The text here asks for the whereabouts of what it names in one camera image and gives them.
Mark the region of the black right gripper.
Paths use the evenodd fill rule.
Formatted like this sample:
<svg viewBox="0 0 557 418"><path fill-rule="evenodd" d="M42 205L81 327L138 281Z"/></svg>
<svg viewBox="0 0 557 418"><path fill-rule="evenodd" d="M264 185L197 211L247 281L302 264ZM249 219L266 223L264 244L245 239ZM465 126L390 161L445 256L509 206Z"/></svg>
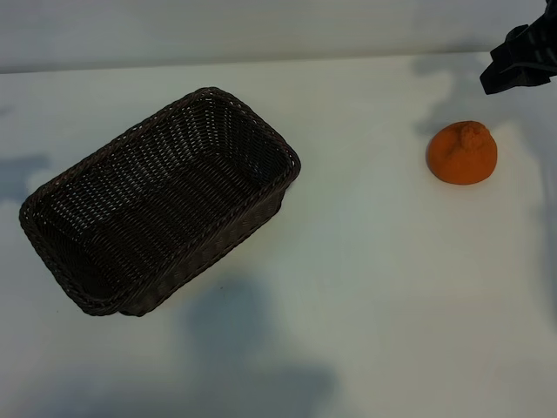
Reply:
<svg viewBox="0 0 557 418"><path fill-rule="evenodd" d="M548 84L556 76L556 2L546 1L546 8L530 26L520 25L510 30L504 42L490 52L493 63L480 75L486 94L498 94L515 87L536 87ZM519 38L529 28L529 66L514 67L519 61ZM510 68L498 71L496 68Z"/></svg>

